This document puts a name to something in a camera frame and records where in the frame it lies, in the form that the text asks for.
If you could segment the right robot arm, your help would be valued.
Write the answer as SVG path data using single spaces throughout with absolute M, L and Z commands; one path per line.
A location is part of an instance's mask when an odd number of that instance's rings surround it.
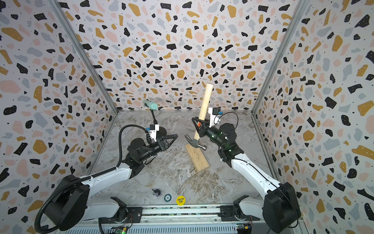
M 254 164 L 236 143 L 237 134 L 233 124 L 224 123 L 216 128 L 209 121 L 198 118 L 192 118 L 192 122 L 199 137 L 208 137 L 215 143 L 221 160 L 246 178 L 262 197 L 253 199 L 244 195 L 231 206 L 222 206 L 222 219 L 250 221 L 256 217 L 264 220 L 269 229 L 277 234 L 286 228 L 298 226 L 301 211 L 294 187 L 288 182 L 280 183 Z

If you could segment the wooden handle claw hammer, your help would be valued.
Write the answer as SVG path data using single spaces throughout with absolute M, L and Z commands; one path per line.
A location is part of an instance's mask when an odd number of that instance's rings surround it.
M 207 83 L 206 88 L 205 88 L 205 93 L 204 93 L 202 106 L 201 106 L 201 109 L 200 109 L 199 120 L 202 120 L 202 121 L 205 120 L 212 90 L 213 90 L 213 84 Z M 200 145 L 200 143 L 199 143 L 200 136 L 199 136 L 197 131 L 195 131 L 194 139 L 191 139 L 188 135 L 185 135 L 185 138 L 192 147 L 200 148 L 204 151 L 206 150 L 206 146 Z

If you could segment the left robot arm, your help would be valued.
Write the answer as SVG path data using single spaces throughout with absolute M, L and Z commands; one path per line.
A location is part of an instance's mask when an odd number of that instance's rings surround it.
M 66 176 L 38 211 L 35 229 L 40 234 L 47 234 L 57 229 L 69 230 L 86 220 L 109 218 L 120 223 L 129 219 L 127 205 L 118 197 L 94 200 L 93 196 L 138 175 L 146 160 L 167 150 L 177 138 L 177 134 L 161 136 L 149 145 L 136 138 L 128 146 L 128 154 L 118 167 L 88 176 Z

